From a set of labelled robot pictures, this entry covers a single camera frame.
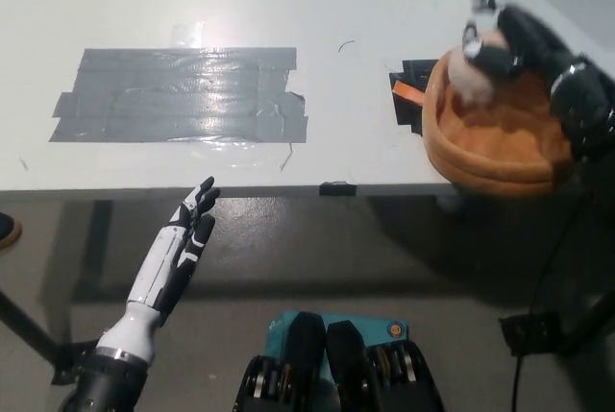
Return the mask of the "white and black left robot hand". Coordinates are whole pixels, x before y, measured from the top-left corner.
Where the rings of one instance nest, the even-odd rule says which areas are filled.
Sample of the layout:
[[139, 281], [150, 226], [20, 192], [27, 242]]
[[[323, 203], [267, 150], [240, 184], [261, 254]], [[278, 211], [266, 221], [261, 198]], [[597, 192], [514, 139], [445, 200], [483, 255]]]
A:
[[123, 316], [100, 337], [95, 352], [150, 366], [155, 334], [187, 288], [215, 225], [209, 211], [220, 189], [209, 177], [179, 204], [143, 259]]

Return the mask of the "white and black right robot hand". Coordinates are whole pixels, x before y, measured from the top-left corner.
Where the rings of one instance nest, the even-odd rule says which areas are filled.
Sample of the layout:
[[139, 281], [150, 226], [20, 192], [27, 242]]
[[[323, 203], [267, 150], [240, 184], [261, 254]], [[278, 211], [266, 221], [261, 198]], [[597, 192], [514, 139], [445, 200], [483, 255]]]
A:
[[512, 80], [532, 70], [547, 83], [551, 94], [562, 86], [586, 79], [590, 68], [574, 56], [561, 38], [539, 18], [505, 0], [470, 0], [473, 14], [495, 17], [501, 46], [479, 33], [469, 20], [462, 37], [464, 58], [492, 80]]

